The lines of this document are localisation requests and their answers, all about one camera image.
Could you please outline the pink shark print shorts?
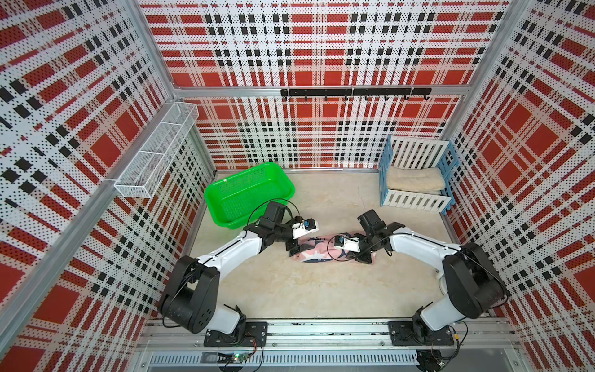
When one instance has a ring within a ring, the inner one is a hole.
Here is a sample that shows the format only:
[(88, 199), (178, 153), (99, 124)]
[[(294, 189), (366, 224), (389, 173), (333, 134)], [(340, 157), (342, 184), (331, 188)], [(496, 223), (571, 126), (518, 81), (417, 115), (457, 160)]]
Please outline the pink shark print shorts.
[(337, 236), (362, 237), (363, 234), (340, 233), (323, 237), (302, 237), (298, 239), (299, 248), (288, 252), (292, 260), (305, 264), (317, 264), (325, 262), (349, 262), (356, 260), (358, 253), (349, 252), (334, 248), (334, 238)]

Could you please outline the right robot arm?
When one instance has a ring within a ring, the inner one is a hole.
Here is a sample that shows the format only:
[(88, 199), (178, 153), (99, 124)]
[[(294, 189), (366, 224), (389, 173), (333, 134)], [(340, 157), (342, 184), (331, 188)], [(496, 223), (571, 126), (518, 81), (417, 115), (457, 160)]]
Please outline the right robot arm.
[(412, 257), (437, 271), (443, 298), (412, 316), (416, 333), (425, 336), (466, 318), (477, 319), (507, 300), (505, 284), (481, 246), (443, 243), (401, 223), (387, 224), (373, 209), (358, 221), (364, 229), (359, 239), (364, 257), (383, 249)]

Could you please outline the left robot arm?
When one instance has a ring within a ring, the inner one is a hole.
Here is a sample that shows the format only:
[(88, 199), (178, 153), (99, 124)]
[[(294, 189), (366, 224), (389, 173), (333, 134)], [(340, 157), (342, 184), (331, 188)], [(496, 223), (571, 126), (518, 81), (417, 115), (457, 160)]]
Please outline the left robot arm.
[(174, 328), (181, 327), (193, 334), (209, 330), (232, 336), (236, 342), (243, 339), (246, 316), (237, 306), (218, 304), (222, 279), (272, 244), (297, 243), (299, 238), (318, 229), (315, 220), (301, 215), (285, 222), (289, 209), (277, 201), (264, 206), (264, 214), (243, 227), (234, 240), (201, 257), (186, 255), (178, 260), (158, 302), (163, 320), (170, 319)]

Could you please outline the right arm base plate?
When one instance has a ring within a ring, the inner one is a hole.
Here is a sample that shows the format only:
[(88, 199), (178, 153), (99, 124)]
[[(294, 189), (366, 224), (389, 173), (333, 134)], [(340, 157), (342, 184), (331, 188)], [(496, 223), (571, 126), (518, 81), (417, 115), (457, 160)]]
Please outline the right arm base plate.
[(422, 322), (413, 320), (390, 321), (387, 325), (391, 343), (395, 347), (451, 347), (456, 343), (447, 326), (439, 331), (432, 331)]

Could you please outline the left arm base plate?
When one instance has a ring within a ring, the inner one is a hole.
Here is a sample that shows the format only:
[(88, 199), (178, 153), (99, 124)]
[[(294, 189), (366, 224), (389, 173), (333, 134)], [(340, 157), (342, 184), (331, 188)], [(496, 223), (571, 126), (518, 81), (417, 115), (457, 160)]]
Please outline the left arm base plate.
[(215, 330), (206, 333), (203, 346), (212, 347), (264, 347), (267, 342), (268, 322), (241, 322), (232, 333)]

